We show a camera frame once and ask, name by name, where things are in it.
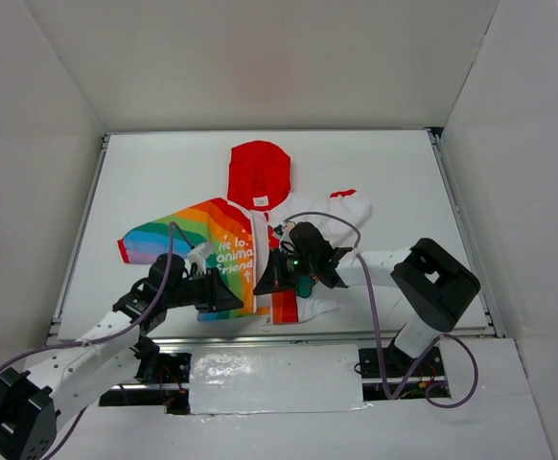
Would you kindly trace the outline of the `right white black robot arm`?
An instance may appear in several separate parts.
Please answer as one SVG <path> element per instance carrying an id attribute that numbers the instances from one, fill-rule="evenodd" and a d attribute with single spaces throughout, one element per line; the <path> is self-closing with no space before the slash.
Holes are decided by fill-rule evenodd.
<path id="1" fill-rule="evenodd" d="M 481 289 L 475 274 L 432 239 L 407 249 L 360 252 L 334 247 L 312 223 L 300 222 L 270 251 L 254 293 L 292 290 L 305 277 L 326 288 L 372 285 L 401 291 L 413 315 L 388 346 L 390 366 L 400 375 L 420 367 L 427 347 L 453 331 Z"/>

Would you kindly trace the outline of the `rainbow hooded kids jacket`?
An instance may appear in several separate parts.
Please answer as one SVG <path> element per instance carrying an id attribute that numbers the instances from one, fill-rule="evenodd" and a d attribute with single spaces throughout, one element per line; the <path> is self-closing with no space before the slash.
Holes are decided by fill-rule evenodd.
<path id="1" fill-rule="evenodd" d="M 268 315 L 275 324 L 304 323 L 337 310 L 337 299 L 314 275 L 302 276 L 287 291 L 254 295 L 270 250 L 279 248 L 300 221 L 311 222 L 338 246 L 351 238 L 353 226 L 362 226 L 371 215 L 370 200 L 355 189 L 333 192 L 324 201 L 293 193 L 290 157 L 271 142 L 256 140 L 231 150 L 225 197 L 134 227 L 117 244 L 124 263 L 149 265 L 168 251 L 186 257 L 193 247 L 211 243 L 208 266 L 220 270 L 244 305 L 201 313 L 200 321 Z"/>

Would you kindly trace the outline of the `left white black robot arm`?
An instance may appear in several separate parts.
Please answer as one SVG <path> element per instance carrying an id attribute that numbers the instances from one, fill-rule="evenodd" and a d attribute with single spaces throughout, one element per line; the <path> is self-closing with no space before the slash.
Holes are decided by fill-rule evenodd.
<path id="1" fill-rule="evenodd" d="M 158 257 L 112 310 L 78 340 L 41 348 L 46 357 L 19 372 L 0 367 L 0 455 L 5 459 L 50 456 L 58 433 L 87 406 L 126 380 L 153 380 L 159 349 L 148 337 L 170 309 L 238 310 L 243 301 L 216 268 L 187 272 L 182 258 Z"/>

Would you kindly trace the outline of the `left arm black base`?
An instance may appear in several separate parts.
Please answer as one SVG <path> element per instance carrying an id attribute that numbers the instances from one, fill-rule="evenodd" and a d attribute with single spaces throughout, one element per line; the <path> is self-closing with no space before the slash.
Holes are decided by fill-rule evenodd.
<path id="1" fill-rule="evenodd" d="M 142 363 L 134 379 L 144 386 L 138 390 L 142 405 L 159 405 L 169 415 L 188 415 L 192 355 L 161 353 Z"/>

